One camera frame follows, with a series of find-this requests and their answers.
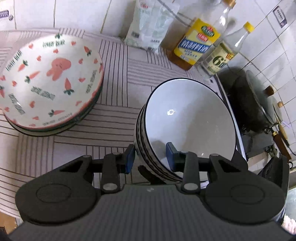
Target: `cooking oil bottle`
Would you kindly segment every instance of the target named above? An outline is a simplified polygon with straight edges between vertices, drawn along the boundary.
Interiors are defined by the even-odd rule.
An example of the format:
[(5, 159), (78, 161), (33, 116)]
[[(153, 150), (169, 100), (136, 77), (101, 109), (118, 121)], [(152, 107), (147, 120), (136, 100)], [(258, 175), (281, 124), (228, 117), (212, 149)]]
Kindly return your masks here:
[(168, 59), (180, 68), (189, 70), (225, 31), (228, 13), (235, 3), (235, 0), (222, 0), (204, 12), (168, 55)]
[(204, 77), (211, 77), (222, 69), (240, 51), (244, 40), (254, 27), (246, 22), (244, 27), (227, 35), (213, 52), (197, 66), (198, 72)]

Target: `pink bunny print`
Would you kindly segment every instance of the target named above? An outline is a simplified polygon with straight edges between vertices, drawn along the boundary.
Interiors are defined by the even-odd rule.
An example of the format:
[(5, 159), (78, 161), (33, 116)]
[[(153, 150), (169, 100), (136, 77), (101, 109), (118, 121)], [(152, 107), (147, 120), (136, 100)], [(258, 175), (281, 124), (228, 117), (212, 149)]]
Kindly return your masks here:
[(52, 80), (56, 81), (62, 72), (71, 67), (71, 61), (65, 58), (56, 58), (52, 61), (52, 68), (46, 73), (47, 76), (52, 76)]

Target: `carbon fiber surface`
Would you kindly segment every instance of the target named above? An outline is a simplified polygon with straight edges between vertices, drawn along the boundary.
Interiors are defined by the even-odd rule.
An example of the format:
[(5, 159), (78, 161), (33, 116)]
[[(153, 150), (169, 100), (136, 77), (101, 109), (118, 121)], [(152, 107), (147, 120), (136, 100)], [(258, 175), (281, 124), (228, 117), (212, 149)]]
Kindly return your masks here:
[(227, 223), (209, 213), (195, 195), (174, 185), (125, 185), (104, 195), (83, 218), (61, 226), (23, 223), (10, 234), (13, 241), (222, 241), (289, 240), (290, 234), (271, 222), (257, 226)]

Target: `kitchen counter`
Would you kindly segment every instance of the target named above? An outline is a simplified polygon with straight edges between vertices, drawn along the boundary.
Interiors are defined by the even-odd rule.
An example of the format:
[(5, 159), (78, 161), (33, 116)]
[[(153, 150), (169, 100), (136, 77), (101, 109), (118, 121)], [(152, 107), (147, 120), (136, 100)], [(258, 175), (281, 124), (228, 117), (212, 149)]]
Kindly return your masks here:
[[(228, 106), (237, 130), (237, 150), (244, 150), (238, 127), (217, 77), (202, 79), (195, 68), (184, 71), (169, 62), (166, 51), (159, 53), (124, 45), (119, 38), (88, 33), (73, 28), (46, 28), (29, 31), (0, 32), (0, 68), (22, 45), (48, 34), (69, 34), (95, 42), (104, 64), (101, 97), (93, 110), (78, 125), (50, 137), (30, 137), (14, 130), (0, 113), (0, 211), (14, 217), (20, 214), (15, 194), (26, 182), (49, 172), (81, 155), (103, 158), (105, 154), (123, 152), (133, 143), (134, 125), (141, 107), (161, 82), (185, 77), (202, 82), (214, 90)], [(131, 174), (120, 174), (120, 184), (146, 183), (137, 167), (136, 157)], [(100, 174), (93, 185), (99, 187)]]

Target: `wooden handle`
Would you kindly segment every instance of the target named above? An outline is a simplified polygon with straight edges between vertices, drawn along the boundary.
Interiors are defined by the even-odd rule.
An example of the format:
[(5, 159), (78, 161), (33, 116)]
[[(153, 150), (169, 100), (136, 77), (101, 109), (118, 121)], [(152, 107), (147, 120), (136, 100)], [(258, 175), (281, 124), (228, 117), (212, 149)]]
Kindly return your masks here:
[(273, 90), (272, 86), (270, 85), (263, 91), (263, 93), (269, 97), (274, 94), (274, 90)]
[(292, 160), (290, 154), (288, 153), (282, 139), (281, 136), (275, 131), (274, 133), (272, 133), (272, 137), (274, 139), (275, 144), (277, 145), (279, 151), (281, 152), (282, 155), (284, 155), (287, 158), (287, 162), (289, 162), (290, 160)]
[(279, 131), (282, 133), (283, 137), (284, 137), (286, 140), (288, 140), (288, 136), (287, 136), (287, 134), (286, 134), (286, 132), (285, 132), (283, 126), (279, 124), (278, 127), (279, 127)]
[(283, 106), (284, 106), (283, 102), (279, 101), (279, 102), (278, 102), (278, 107), (279, 107), (279, 108), (282, 108)]

